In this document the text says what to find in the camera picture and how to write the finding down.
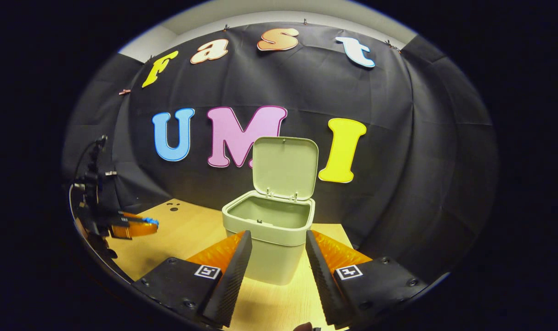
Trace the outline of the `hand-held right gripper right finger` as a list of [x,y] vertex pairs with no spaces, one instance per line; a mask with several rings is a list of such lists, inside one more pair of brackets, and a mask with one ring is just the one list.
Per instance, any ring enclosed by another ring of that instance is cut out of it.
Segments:
[[361,328],[396,314],[429,287],[394,258],[370,258],[316,230],[306,253],[328,325]]

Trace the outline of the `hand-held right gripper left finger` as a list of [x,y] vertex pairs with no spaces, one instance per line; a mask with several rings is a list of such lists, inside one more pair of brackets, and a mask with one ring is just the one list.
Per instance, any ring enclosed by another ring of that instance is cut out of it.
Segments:
[[185,320],[229,327],[251,252],[251,232],[241,231],[186,260],[166,258],[132,286]]

